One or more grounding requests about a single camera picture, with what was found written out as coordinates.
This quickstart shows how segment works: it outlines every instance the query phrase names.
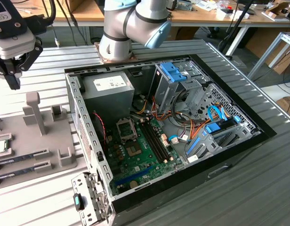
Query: power supply label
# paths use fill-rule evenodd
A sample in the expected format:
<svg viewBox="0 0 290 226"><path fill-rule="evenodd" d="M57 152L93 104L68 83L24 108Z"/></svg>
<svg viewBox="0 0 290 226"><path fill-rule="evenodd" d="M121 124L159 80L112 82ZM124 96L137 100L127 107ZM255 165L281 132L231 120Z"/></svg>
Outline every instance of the power supply label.
<svg viewBox="0 0 290 226"><path fill-rule="evenodd" d="M123 80L123 78L120 75L118 75L109 78L95 79L94 85L96 86L96 89L98 91L103 91L107 89L114 89L126 86L126 83Z"/></svg>

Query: metal table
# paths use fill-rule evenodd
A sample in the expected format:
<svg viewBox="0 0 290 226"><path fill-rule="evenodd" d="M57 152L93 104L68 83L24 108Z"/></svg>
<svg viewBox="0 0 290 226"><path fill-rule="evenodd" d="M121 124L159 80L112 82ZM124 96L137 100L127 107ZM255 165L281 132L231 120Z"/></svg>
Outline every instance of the metal table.
<svg viewBox="0 0 290 226"><path fill-rule="evenodd" d="M290 32L280 32L276 39L273 41L273 43L269 46L269 48L266 50L266 52L262 55L260 60L255 64L253 69L248 74L248 78L251 79L255 73L260 69L262 64L266 61L266 59L269 57L269 55L274 51L274 49L281 43L281 41L286 42L285 46L281 49L281 51L278 53L278 55L272 60L272 62L269 64L270 68L273 68L276 66L276 63L279 59L282 58L283 54L287 51L288 48L290 48Z"/></svg>
<svg viewBox="0 0 290 226"><path fill-rule="evenodd" d="M290 117L203 40L165 42L155 50L134 44L133 49L138 58L198 54L278 135L231 170L130 225L290 225ZM28 91L39 92L41 109L62 104L69 110L64 68L95 64L100 61L93 46L45 49L24 73L20 90L0 81L0 114L20 114ZM0 225L81 225L71 178L87 168L73 124L71 128L78 166L0 189Z"/></svg>

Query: clutter on desk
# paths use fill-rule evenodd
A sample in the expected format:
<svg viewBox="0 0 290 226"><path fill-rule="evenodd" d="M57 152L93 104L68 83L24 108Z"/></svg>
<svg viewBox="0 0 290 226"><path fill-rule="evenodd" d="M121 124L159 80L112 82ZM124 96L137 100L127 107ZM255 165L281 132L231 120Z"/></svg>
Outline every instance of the clutter on desk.
<svg viewBox="0 0 290 226"><path fill-rule="evenodd" d="M177 9L184 10L184 11L192 11L192 2L185 1L185 0L178 0L177 1Z"/></svg>
<svg viewBox="0 0 290 226"><path fill-rule="evenodd" d="M177 0L167 0L166 9L173 11L177 6Z"/></svg>
<svg viewBox="0 0 290 226"><path fill-rule="evenodd" d="M231 19L238 20L241 14L242 14L241 10L237 10L236 13L235 13L235 10L234 10L230 17L231 17ZM243 19L248 19L249 16L250 15L248 13L245 13Z"/></svg>
<svg viewBox="0 0 290 226"><path fill-rule="evenodd" d="M208 1L200 1L198 4L196 4L197 7L206 10L208 12L210 12L213 9L217 8L217 4L215 1L213 0L208 0Z"/></svg>
<svg viewBox="0 0 290 226"><path fill-rule="evenodd" d="M290 2L284 0L275 1L274 5L268 8L262 15L275 22L287 22L290 19Z"/></svg>
<svg viewBox="0 0 290 226"><path fill-rule="evenodd" d="M231 17L233 11L234 11L233 9L229 9L229 8L223 8L223 9L218 8L216 12L216 18L217 20L223 20L224 18Z"/></svg>

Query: table leg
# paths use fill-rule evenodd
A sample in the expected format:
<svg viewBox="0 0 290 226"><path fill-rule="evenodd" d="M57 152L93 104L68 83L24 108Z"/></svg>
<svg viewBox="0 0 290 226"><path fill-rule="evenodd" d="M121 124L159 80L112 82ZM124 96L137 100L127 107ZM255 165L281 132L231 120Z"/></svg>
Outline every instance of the table leg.
<svg viewBox="0 0 290 226"><path fill-rule="evenodd" d="M277 61L283 56L283 54L285 53L285 51L288 49L290 45L288 43L286 43L286 45L281 49L281 51L278 53L278 55L272 60L272 62L269 64L268 67L272 68Z"/></svg>
<svg viewBox="0 0 290 226"><path fill-rule="evenodd" d="M234 51L236 50L237 46L239 45L239 43L241 42L242 38L244 37L245 33L247 32L248 27L242 27L238 34L236 35L234 41L232 42L230 48L228 49L228 51L226 52L226 56L231 56Z"/></svg>
<svg viewBox="0 0 290 226"><path fill-rule="evenodd" d="M282 36L283 36L283 33L280 32L280 34L278 34L278 36L276 37L276 39L272 42L272 44L269 46L269 48L266 50L266 52L262 55L262 57L260 58L260 60L258 60L258 62L255 64L255 66L253 67L253 69L248 74L248 78L249 79L251 79L255 75L255 73L260 69L260 67L262 66L262 64L266 61L266 59L268 58L268 56L278 46L278 44L281 42Z"/></svg>

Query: blue clip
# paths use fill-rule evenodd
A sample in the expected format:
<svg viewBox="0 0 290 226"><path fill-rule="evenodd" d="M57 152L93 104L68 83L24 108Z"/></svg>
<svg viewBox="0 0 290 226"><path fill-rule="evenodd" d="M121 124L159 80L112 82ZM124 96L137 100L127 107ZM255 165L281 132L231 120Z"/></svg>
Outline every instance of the blue clip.
<svg viewBox="0 0 290 226"><path fill-rule="evenodd" d="M201 139L199 137L197 137L197 139L194 141L194 143L192 144L192 146L189 148L189 150L187 151L187 154L190 154L190 152L194 149L194 147L197 145L197 143L200 141Z"/></svg>
<svg viewBox="0 0 290 226"><path fill-rule="evenodd" d="M211 108L213 108L216 111L216 113L219 115L219 117L222 119L222 113L220 112L220 110L216 106L212 105L212 106L208 107L208 109L207 109L208 116L211 119L211 121L213 121L213 117L211 114Z"/></svg>
<svg viewBox="0 0 290 226"><path fill-rule="evenodd" d="M78 198L78 196L75 197L75 205L79 205L79 198Z"/></svg>
<svg viewBox="0 0 290 226"><path fill-rule="evenodd" d="M221 108L221 113L222 113L222 119L224 119L225 121L227 121L228 119L226 118L225 110L224 110L223 107Z"/></svg>
<svg viewBox="0 0 290 226"><path fill-rule="evenodd" d="M239 123L239 122L241 122L241 119L239 118L239 116L234 116L234 119L235 119L235 121L237 122L237 123Z"/></svg>
<svg viewBox="0 0 290 226"><path fill-rule="evenodd" d="M172 63L161 63L163 71L169 76L172 82L186 81L187 77L183 76L179 72L178 68L175 67Z"/></svg>
<svg viewBox="0 0 290 226"><path fill-rule="evenodd" d="M216 122L215 123L211 123L211 124L206 126L206 131L208 133L213 133L213 132L215 132L215 131L217 131L219 129L220 129L220 127L217 125Z"/></svg>

